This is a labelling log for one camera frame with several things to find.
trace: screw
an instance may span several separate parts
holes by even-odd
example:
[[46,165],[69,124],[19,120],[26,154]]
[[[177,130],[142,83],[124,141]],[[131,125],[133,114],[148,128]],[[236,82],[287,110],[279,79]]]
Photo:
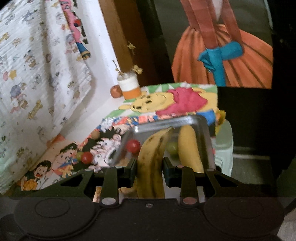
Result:
[[194,205],[197,203],[197,200],[194,197],[186,197],[183,199],[183,203],[185,203],[187,205]]
[[105,197],[102,199],[102,204],[104,205],[112,205],[116,203],[116,199],[112,197]]
[[153,207],[153,204],[152,203],[147,203],[146,207]]

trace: orange skirt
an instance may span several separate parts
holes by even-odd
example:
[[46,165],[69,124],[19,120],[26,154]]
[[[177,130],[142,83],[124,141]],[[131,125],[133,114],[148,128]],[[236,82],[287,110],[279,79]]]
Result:
[[[240,30],[244,42],[244,54],[224,61],[228,87],[271,89],[273,71],[273,48],[256,36]],[[223,24],[217,25],[219,46],[229,43],[230,37]],[[188,27],[183,33],[173,60],[172,72],[175,82],[215,84],[201,61],[197,61],[205,45],[199,31]]]

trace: metal tray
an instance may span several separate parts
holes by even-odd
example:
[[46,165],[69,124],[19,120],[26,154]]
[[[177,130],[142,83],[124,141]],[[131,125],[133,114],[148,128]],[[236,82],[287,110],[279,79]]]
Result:
[[[131,154],[126,153],[125,149],[128,140],[136,139],[141,144],[143,144],[144,141],[147,140],[152,134],[158,132],[161,129],[172,126],[175,129],[170,141],[177,141],[180,127],[185,125],[191,125],[195,130],[198,143],[198,151],[200,153],[200,158],[204,169],[216,169],[207,121],[203,116],[200,115],[190,115],[168,120],[159,120],[156,122],[141,124],[131,128],[124,134],[122,138],[122,144],[113,156],[113,162],[111,163],[111,166],[116,166],[120,162],[120,160],[122,160],[122,158],[125,158],[127,160],[131,158]],[[174,166],[180,164],[179,159],[175,156],[170,156],[167,151],[165,151],[164,157],[168,157]]]

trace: ripe banana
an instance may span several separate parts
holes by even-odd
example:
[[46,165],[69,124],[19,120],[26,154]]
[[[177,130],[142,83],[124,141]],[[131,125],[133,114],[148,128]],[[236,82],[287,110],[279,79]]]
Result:
[[202,161],[198,152],[195,131],[190,125],[180,128],[178,152],[182,165],[192,168],[194,172],[204,173]]
[[137,162],[136,188],[139,198],[165,198],[162,159],[173,127],[150,136],[142,145]]

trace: white fabric with cartoon print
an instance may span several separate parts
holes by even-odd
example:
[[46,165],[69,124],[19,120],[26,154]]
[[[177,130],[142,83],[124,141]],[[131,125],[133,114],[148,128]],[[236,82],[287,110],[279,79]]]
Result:
[[89,69],[61,23],[68,26],[58,1],[14,0],[0,11],[0,193],[34,165],[90,90]]

